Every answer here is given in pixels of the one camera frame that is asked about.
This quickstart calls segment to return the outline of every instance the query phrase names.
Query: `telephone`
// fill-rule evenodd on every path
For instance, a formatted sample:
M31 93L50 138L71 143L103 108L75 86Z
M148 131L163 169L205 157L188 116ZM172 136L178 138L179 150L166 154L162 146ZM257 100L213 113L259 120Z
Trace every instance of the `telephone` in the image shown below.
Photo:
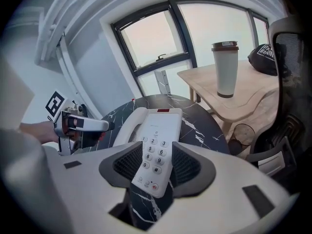
M142 165L132 183L156 198L163 197L172 171L172 142L179 140L179 108L139 107L124 122L113 146L142 141Z

